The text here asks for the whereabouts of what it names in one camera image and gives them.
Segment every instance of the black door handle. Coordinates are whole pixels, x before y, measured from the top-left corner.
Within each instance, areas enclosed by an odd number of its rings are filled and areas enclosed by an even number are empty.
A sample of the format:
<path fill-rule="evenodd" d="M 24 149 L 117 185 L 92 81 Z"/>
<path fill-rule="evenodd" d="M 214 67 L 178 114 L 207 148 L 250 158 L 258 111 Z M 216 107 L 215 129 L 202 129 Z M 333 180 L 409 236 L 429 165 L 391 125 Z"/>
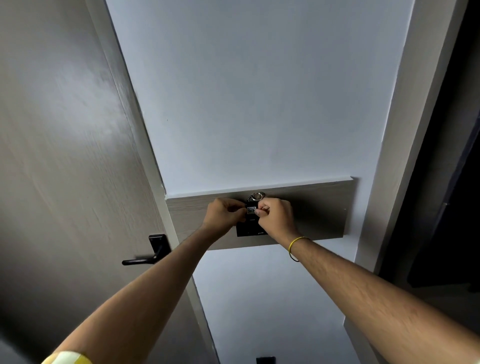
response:
<path fill-rule="evenodd" d="M 150 240 L 150 244 L 152 245 L 154 251 L 153 257 L 145 259 L 123 260 L 122 264 L 124 266 L 132 266 L 135 264 L 155 264 L 172 251 L 165 234 L 150 235 L 148 239 Z"/>

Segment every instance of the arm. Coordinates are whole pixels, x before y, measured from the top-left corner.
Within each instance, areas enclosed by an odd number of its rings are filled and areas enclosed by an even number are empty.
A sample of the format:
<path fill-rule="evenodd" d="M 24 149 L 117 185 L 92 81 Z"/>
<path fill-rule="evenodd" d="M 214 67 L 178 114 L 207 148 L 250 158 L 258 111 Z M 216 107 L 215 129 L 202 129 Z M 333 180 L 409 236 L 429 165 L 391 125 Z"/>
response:
<path fill-rule="evenodd" d="M 258 207 L 260 225 L 284 248 L 301 236 L 288 201 Z M 480 363 L 480 338 L 417 297 L 309 239 L 291 252 L 389 363 Z"/>
<path fill-rule="evenodd" d="M 144 361 L 206 250 L 245 213 L 240 201 L 216 199 L 209 204 L 199 230 L 101 305 L 55 352 L 78 352 L 93 363 Z"/>

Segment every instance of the door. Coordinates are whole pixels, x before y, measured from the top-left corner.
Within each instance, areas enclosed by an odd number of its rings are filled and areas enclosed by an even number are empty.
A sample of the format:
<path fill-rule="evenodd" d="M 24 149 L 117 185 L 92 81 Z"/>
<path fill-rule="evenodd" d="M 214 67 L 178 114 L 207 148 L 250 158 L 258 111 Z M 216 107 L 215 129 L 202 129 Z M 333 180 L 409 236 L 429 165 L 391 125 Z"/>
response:
<path fill-rule="evenodd" d="M 47 355 L 164 233 L 84 0 L 1 2 L 0 125 L 0 310 Z M 210 362 L 186 294 L 149 360 Z"/>

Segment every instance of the person's right arm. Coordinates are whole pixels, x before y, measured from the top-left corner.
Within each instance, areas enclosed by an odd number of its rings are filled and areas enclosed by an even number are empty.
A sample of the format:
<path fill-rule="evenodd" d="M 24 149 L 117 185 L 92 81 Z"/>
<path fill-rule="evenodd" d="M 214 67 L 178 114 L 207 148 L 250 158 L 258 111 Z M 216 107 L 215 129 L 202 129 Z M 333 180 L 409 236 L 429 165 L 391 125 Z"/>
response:
<path fill-rule="evenodd" d="M 300 237 L 288 201 L 264 198 L 260 225 L 288 249 Z M 480 364 L 480 338 L 417 297 L 310 239 L 292 254 L 391 364 Z"/>

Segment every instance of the shirt sleeve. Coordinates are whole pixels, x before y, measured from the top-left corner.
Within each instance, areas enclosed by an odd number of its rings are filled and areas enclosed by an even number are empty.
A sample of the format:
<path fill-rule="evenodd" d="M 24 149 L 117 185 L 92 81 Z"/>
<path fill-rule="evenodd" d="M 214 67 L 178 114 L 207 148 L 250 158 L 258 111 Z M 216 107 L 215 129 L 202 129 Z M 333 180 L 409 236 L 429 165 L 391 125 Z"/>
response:
<path fill-rule="evenodd" d="M 92 362 L 77 352 L 56 352 L 42 364 L 92 364 Z"/>

